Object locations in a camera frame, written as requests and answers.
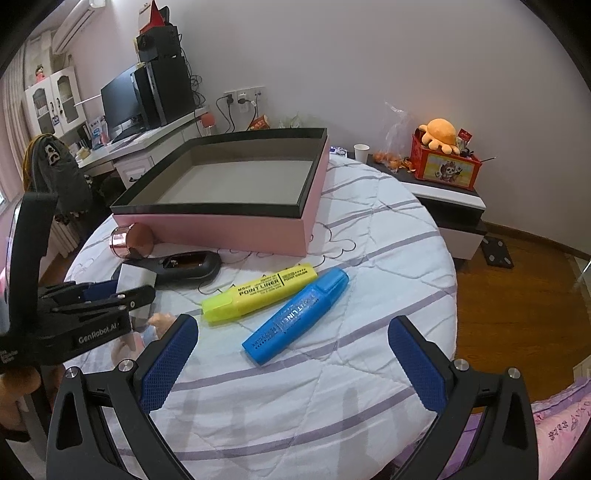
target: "computer monitor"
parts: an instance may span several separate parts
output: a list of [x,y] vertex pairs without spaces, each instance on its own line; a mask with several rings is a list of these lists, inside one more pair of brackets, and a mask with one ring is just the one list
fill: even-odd
[[116,132],[121,125],[124,126],[123,131],[113,139],[113,142],[147,130],[135,96],[132,78],[134,71],[135,66],[111,80],[100,91],[109,136],[113,137],[113,132]]

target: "yellow highlighter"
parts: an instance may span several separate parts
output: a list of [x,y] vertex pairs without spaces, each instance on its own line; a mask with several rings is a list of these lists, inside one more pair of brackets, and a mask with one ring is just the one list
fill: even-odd
[[201,303],[203,317],[212,325],[236,320],[255,310],[286,299],[318,278],[312,265],[305,263],[273,275],[232,287]]

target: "gray jacket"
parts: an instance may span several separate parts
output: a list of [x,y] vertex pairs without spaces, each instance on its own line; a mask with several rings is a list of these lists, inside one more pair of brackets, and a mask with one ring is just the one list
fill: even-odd
[[92,192],[76,160],[54,136],[39,138],[31,152],[31,189],[57,194],[56,215],[71,218],[92,207]]

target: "metal screw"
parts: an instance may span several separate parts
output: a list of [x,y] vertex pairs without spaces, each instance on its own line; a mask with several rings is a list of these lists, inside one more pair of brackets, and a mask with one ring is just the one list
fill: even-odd
[[457,360],[454,360],[453,366],[456,367],[456,370],[459,370],[460,372],[465,372],[470,368],[470,364],[463,358],[458,358]]
[[521,376],[521,372],[517,370],[515,367],[511,367],[507,373],[511,378],[515,380],[517,380]]
[[79,371],[80,369],[78,367],[70,367],[68,370],[66,370],[66,378],[74,378],[76,375],[78,375]]
[[119,363],[117,368],[120,372],[129,372],[129,370],[131,370],[134,367],[134,365],[135,362],[133,360],[123,360]]

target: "desk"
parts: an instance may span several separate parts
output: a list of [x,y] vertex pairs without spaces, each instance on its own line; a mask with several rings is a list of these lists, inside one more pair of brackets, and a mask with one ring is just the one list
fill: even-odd
[[91,177],[117,170],[125,187],[129,188],[166,155],[186,141],[197,138],[195,118],[206,112],[207,108],[199,108],[164,127],[108,144],[92,151],[78,162],[78,166]]

